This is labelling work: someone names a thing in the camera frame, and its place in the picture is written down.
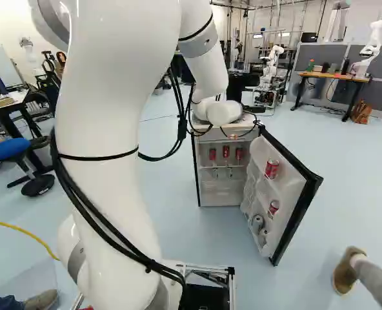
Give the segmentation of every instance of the blue stool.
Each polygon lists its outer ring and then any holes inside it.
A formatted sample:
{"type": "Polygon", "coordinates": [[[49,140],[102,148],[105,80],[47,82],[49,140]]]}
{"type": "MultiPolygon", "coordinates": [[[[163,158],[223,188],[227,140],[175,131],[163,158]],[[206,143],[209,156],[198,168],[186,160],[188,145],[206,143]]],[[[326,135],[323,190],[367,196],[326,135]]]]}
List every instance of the blue stool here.
{"type": "Polygon", "coordinates": [[[30,181],[22,187],[22,194],[35,197],[49,191],[54,186],[55,177],[51,174],[34,176],[24,161],[26,152],[30,147],[30,141],[24,138],[5,140],[0,143],[0,161],[14,161],[17,163],[30,178],[30,181]]]}

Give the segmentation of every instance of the brown bag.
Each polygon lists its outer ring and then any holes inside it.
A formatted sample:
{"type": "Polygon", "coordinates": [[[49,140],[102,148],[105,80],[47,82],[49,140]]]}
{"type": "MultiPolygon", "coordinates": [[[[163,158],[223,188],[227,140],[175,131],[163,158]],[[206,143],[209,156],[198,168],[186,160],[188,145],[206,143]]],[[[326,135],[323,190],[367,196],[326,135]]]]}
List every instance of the brown bag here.
{"type": "Polygon", "coordinates": [[[365,103],[364,100],[361,100],[355,107],[352,112],[352,121],[357,124],[367,125],[368,119],[372,113],[372,107],[365,103]]]}

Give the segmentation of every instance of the open fridge door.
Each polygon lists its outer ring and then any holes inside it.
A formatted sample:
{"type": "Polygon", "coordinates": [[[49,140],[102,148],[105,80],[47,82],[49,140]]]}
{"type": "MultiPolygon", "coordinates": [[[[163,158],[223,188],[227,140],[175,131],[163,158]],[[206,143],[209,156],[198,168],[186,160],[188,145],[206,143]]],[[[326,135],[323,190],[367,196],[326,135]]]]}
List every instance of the open fridge door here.
{"type": "Polygon", "coordinates": [[[264,127],[250,145],[241,210],[263,257],[277,266],[323,178],[308,170],[264,127]],[[275,177],[267,162],[278,161],[275,177]]]}

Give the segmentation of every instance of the shoe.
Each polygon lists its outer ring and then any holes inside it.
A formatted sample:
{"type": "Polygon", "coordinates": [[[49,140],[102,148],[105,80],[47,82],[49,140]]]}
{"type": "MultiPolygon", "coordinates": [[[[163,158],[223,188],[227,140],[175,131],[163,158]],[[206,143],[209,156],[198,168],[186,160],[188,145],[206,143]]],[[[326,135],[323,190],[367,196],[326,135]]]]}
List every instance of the shoe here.
{"type": "Polygon", "coordinates": [[[49,289],[23,302],[24,310],[48,310],[58,298],[56,289],[49,289]]]}
{"type": "Polygon", "coordinates": [[[344,295],[350,292],[354,283],[357,281],[357,274],[350,264],[350,259],[355,254],[363,254],[366,256],[366,253],[363,250],[358,249],[357,247],[348,247],[334,269],[332,285],[336,293],[339,295],[344,295]]]}

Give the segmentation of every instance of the red soda can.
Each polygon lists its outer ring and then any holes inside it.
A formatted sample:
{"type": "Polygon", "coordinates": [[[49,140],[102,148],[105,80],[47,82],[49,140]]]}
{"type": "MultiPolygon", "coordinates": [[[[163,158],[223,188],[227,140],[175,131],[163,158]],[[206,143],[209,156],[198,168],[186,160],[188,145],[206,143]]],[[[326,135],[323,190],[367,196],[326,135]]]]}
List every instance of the red soda can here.
{"type": "Polygon", "coordinates": [[[210,160],[214,161],[214,160],[216,160],[216,157],[217,157],[217,150],[216,149],[210,149],[210,152],[208,153],[208,158],[210,158],[210,160]]]}
{"type": "Polygon", "coordinates": [[[273,180],[276,178],[277,173],[279,170],[279,161],[278,160],[268,160],[266,165],[266,171],[264,175],[269,178],[270,180],[273,180]]]}
{"type": "Polygon", "coordinates": [[[223,146],[223,157],[224,158],[230,157],[230,147],[228,145],[223,146]]]}
{"type": "Polygon", "coordinates": [[[244,149],[241,147],[236,148],[236,160],[242,160],[244,156],[244,149]]]}
{"type": "Polygon", "coordinates": [[[272,216],[275,215],[275,213],[280,209],[280,203],[278,202],[278,200],[272,200],[270,202],[270,207],[268,208],[268,211],[270,212],[270,214],[272,216]]]}

